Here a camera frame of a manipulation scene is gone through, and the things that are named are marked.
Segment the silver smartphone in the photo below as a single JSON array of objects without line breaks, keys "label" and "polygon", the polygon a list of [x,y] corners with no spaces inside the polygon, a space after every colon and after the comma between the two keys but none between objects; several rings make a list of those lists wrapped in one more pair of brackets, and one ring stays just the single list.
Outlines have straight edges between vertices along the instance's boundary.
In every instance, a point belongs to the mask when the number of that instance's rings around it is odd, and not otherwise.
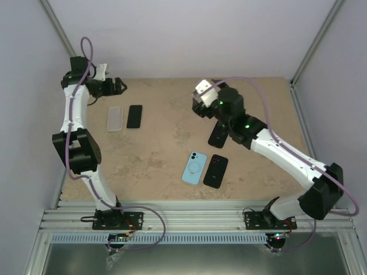
[{"label": "silver smartphone", "polygon": [[131,105],[128,110],[127,128],[138,129],[142,119],[142,105]]}]

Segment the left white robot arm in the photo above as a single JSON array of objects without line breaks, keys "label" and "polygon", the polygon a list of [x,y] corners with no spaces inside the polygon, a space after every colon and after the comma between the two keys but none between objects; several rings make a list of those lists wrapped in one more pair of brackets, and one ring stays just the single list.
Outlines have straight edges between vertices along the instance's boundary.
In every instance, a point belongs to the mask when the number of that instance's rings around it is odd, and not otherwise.
[{"label": "left white robot arm", "polygon": [[94,67],[92,61],[77,56],[70,59],[71,69],[61,80],[65,95],[65,112],[60,132],[52,136],[52,143],[62,160],[69,177],[81,179],[96,203],[96,213],[106,214],[106,222],[113,228],[121,228],[126,221],[117,196],[107,187],[102,176],[101,150],[87,129],[87,110],[90,97],[121,95],[127,85],[120,78],[108,78],[107,64]]}]

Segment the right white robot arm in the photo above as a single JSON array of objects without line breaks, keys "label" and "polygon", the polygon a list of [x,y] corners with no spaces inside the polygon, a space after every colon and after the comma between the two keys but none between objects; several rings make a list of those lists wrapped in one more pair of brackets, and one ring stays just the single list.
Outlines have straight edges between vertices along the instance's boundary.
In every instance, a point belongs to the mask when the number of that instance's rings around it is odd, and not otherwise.
[{"label": "right white robot arm", "polygon": [[263,222],[270,229],[296,215],[323,220],[343,195],[335,184],[342,182],[339,165],[327,166],[309,158],[277,137],[268,124],[246,113],[243,97],[236,89],[220,85],[216,91],[203,82],[193,92],[192,110],[201,117],[216,118],[234,142],[274,162],[302,186],[301,193],[276,197],[263,209]]}]

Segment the beige phone case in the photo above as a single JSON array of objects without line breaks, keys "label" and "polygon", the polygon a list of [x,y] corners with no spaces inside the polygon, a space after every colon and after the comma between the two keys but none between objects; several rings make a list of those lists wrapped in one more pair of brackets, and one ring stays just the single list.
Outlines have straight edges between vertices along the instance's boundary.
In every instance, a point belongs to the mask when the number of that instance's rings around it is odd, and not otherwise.
[{"label": "beige phone case", "polygon": [[120,131],[123,126],[123,107],[109,107],[107,116],[107,131]]}]

